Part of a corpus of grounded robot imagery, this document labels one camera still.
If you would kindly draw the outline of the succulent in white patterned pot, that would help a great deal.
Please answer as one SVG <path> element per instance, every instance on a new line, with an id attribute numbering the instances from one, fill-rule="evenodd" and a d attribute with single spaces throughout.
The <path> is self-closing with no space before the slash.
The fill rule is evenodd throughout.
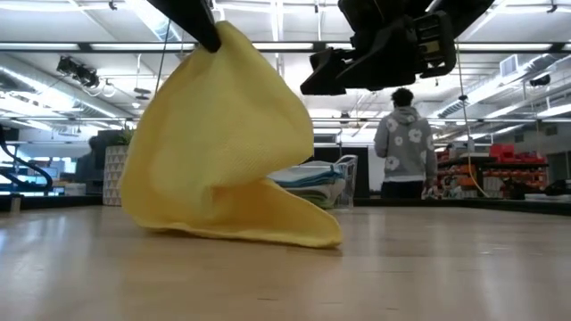
<path id="1" fill-rule="evenodd" d="M 106 134 L 103 165 L 103 204 L 120 207 L 120 184 L 128 158 L 128 148 L 135 130 L 130 127 Z"/>

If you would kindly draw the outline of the yellow microfiber towel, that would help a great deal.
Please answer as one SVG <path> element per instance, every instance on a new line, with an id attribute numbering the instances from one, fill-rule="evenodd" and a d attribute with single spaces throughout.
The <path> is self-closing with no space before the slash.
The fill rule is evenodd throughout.
<path id="1" fill-rule="evenodd" d="M 310 115 L 252 42 L 227 21 L 220 48 L 197 48 L 145 109 L 121 178 L 141 227 L 207 238 L 334 247 L 336 219 L 271 175 L 314 152 Z"/>

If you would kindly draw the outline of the black overhead crossbeam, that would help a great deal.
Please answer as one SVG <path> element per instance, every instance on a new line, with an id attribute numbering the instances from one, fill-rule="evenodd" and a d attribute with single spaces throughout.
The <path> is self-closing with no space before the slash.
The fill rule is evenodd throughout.
<path id="1" fill-rule="evenodd" d="M 348 42 L 253 42 L 253 46 L 263 53 L 308 54 L 328 47 L 352 50 Z M 559 43 L 499 43 L 466 42 L 458 43 L 458 49 L 464 54 L 571 54 L 571 42 Z M 196 43 L 182 42 L 0 42 L 0 52 L 6 53 L 88 53 L 88 54 L 159 54 L 191 52 Z"/>

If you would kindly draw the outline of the black partition panel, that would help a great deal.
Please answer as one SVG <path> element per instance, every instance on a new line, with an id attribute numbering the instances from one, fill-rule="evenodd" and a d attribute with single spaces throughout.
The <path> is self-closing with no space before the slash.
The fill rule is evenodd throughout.
<path id="1" fill-rule="evenodd" d="M 335 162 L 343 156 L 356 155 L 357 169 L 354 197 L 356 199 L 364 199 L 369 197 L 369 178 L 368 178 L 368 148 L 366 146 L 321 146 L 314 148 L 314 154 L 310 161 L 327 161 Z"/>

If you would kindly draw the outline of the person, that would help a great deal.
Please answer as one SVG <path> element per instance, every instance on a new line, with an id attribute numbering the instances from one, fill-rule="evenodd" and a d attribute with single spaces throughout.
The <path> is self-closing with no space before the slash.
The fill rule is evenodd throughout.
<path id="1" fill-rule="evenodd" d="M 377 157 L 385 161 L 381 196 L 419 200 L 437 177 L 433 133 L 407 88 L 392 93 L 393 111 L 379 122 L 374 138 Z"/>

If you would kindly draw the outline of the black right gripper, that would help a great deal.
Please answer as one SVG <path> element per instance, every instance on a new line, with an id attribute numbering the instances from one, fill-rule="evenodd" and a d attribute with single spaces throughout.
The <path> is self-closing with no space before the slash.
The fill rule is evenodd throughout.
<path id="1" fill-rule="evenodd" d="M 424 0 L 339 0 L 354 31 L 353 49 L 328 47 L 310 57 L 303 95 L 345 95 L 439 77 L 456 65 L 450 15 Z"/>

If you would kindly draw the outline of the clear plastic bin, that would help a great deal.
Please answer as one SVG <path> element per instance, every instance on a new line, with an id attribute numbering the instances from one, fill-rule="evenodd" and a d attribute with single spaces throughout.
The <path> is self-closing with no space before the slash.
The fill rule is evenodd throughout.
<path id="1" fill-rule="evenodd" d="M 347 155 L 343 156 L 336 162 L 327 162 L 322 160 L 312 160 L 307 163 L 308 166 L 327 166 L 335 165 L 343 173 L 344 178 L 342 178 L 346 186 L 342 194 L 336 199 L 334 209 L 347 209 L 353 206 L 353 198 L 355 192 L 355 181 L 356 181 L 356 169 L 357 169 L 357 156 Z"/>

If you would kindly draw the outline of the shelf with red bins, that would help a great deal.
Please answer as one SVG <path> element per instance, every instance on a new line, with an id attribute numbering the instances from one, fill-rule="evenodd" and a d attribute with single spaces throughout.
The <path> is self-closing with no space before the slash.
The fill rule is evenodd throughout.
<path id="1" fill-rule="evenodd" d="M 548 163 L 535 152 L 515 152 L 512 144 L 492 144 L 477 152 L 470 143 L 438 151 L 436 187 L 440 199 L 523 200 L 547 186 Z"/>

